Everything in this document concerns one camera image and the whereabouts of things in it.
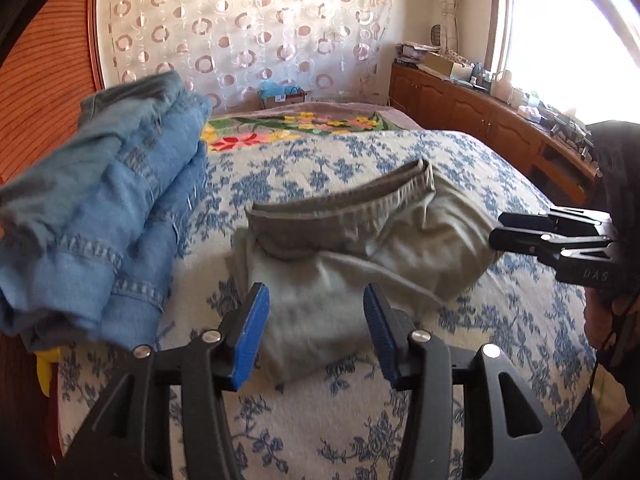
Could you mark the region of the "person's right hand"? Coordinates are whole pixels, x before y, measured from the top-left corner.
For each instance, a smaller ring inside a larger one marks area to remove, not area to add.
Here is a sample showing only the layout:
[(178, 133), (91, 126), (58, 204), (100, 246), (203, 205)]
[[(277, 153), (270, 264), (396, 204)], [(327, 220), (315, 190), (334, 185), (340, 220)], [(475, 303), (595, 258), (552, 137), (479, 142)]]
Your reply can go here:
[(630, 303), (631, 296), (621, 296), (605, 304), (593, 288), (585, 289), (584, 332), (588, 344), (594, 349), (603, 348), (606, 336), (612, 330), (613, 316), (622, 315)]

